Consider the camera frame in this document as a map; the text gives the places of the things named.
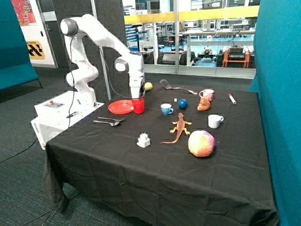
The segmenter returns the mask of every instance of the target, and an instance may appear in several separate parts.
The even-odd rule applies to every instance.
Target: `door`
[[[37,67],[57,67],[45,30],[45,22],[36,0],[11,0],[24,34],[31,64]]]

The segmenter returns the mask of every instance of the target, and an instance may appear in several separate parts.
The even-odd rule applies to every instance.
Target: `yellow railing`
[[[230,7],[230,8],[217,8],[217,9],[179,12],[179,20],[188,21],[188,20],[257,17],[258,10],[259,10],[259,6],[248,6],[248,7]],[[125,24],[168,22],[168,21],[175,21],[175,14],[174,12],[170,12],[170,13],[157,13],[157,14],[148,14],[148,15],[125,16],[124,21]]]

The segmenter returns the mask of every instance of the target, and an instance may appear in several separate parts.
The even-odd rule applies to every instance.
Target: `glass wall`
[[[145,72],[253,78],[259,2],[123,0],[127,44]]]

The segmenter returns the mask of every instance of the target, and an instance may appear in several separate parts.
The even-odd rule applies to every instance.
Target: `orange lizard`
[[[170,133],[174,133],[175,130],[177,130],[177,136],[176,136],[175,140],[172,142],[161,142],[160,144],[174,144],[175,142],[177,142],[179,140],[183,131],[185,131],[186,135],[190,134],[190,132],[188,132],[187,129],[185,128],[185,124],[191,125],[192,123],[184,121],[184,119],[183,119],[184,115],[182,113],[179,113],[178,117],[179,117],[178,121],[173,121],[173,124],[177,125],[177,126],[174,129],[172,129],[171,131],[169,131]]]

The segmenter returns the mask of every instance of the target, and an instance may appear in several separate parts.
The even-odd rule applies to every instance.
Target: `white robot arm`
[[[94,106],[96,97],[88,82],[98,76],[98,70],[88,61],[82,38],[88,36],[99,47],[110,47],[121,54],[115,60],[115,68],[130,76],[129,86],[132,98],[141,96],[144,83],[143,57],[140,52],[130,51],[118,38],[111,34],[96,18],[90,14],[82,17],[63,19],[61,30],[65,35],[65,43],[71,61],[78,69],[67,74],[68,83],[76,88],[81,96],[81,104]]]

